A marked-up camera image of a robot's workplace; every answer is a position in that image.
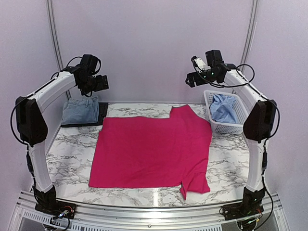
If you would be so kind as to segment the white plastic laundry basket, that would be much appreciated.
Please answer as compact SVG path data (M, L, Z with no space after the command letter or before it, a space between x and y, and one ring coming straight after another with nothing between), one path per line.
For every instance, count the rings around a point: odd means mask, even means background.
M243 132L248 113L237 95L205 90L204 99L213 132L235 135Z

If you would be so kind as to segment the wall aluminium profile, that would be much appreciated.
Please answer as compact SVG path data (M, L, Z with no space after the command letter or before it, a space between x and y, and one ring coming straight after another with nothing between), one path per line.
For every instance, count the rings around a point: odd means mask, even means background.
M62 70L64 68L64 64L62 61L60 45L56 30L56 22L55 22L54 7L52 0L46 0L46 6L47 6L48 22L51 32L51 40L55 54L55 59L58 66L58 70Z
M242 52L240 64L248 64L247 60L248 60L249 53L252 48L252 43L253 43L256 26L257 26L259 5L260 5L259 0L252 0L250 17L249 17L249 22L248 22L248 29L246 33L246 39L244 43L244 49Z

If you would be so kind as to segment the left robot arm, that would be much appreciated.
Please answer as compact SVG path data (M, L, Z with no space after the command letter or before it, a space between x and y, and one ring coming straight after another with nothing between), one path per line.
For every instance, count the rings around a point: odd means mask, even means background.
M62 205L56 199L55 186L47 168L45 140L48 127L42 114L52 102L74 87L85 96L108 89L107 77L98 74L101 65L96 56L84 54L76 66L67 66L39 89L25 97L18 97L11 112L11 116L16 117L19 132L15 138L27 149L27 166L34 182L37 207L50 214L57 214Z

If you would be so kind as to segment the magenta t-shirt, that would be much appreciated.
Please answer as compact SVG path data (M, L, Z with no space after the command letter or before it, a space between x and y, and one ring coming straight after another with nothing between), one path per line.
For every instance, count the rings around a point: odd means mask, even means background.
M89 186L180 187L208 193L212 129L190 106L173 107L168 118L108 117L99 133Z

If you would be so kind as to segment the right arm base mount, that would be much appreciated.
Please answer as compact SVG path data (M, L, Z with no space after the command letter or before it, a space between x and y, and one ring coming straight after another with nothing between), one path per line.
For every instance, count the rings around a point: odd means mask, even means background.
M262 204L257 204L256 206L250 208L244 208L242 202L223 205L219 210L219 213L225 218L225 220L240 219L252 215L260 215L263 212L264 208Z

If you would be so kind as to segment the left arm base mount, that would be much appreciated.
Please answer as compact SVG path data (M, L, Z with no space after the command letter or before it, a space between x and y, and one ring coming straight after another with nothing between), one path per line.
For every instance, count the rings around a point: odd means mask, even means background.
M63 201L58 201L56 208L44 208L43 206L36 204L35 210L46 213L49 215L53 215L56 218L68 218L73 219L75 216L77 205L74 203L68 203Z

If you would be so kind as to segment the folded light blue jeans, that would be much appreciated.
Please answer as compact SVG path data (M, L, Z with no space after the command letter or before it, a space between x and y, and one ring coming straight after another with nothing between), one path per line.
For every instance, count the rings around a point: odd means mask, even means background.
M64 103L61 125L92 124L99 120L99 98L97 96Z

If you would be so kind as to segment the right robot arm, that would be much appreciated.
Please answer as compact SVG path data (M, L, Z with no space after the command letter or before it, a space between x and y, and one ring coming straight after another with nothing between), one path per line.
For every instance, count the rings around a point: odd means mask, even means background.
M218 89L230 88L249 109L243 123L244 138L249 148L249 173L244 187L243 200L239 205L231 205L242 215L248 216L258 209L268 190L264 175L268 163L268 140L276 133L280 123L280 111L274 100L268 99L247 79L240 70L241 65L227 64L219 50L205 53L206 61L193 56L194 72L189 73L185 83L194 88L209 84Z

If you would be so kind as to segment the right wall aluminium profile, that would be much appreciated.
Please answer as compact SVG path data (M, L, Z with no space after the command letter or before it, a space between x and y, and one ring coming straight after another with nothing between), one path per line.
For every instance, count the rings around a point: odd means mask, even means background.
M252 0L250 17L249 17L249 22L248 22L248 29L246 33L246 39L244 43L244 49L242 52L240 64L248 64L247 60L248 60L249 53L252 48L252 43L253 43L256 26L257 26L259 5L260 5L259 0Z

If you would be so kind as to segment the light blue shirt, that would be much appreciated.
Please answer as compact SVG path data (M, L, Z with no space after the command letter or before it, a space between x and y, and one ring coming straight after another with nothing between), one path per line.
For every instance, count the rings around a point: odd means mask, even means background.
M237 124L238 119L233 108L236 98L222 94L215 94L209 107L211 118L215 122Z

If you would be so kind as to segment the left wall aluminium profile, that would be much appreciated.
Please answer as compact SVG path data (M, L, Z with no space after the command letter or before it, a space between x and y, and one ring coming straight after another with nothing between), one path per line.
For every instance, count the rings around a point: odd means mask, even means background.
M48 22L51 32L51 40L55 54L55 59L58 66L58 70L62 70L64 68L64 64L62 61L60 45L56 30L56 22L55 22L54 7L52 0L46 0L46 6L47 6Z

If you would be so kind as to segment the folded black garment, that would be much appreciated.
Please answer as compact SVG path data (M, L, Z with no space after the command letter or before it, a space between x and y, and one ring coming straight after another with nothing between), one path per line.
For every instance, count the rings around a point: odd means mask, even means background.
M98 103L97 113L94 114L92 105L72 105L69 104L63 111L61 127L88 127L100 126L107 115L108 103Z

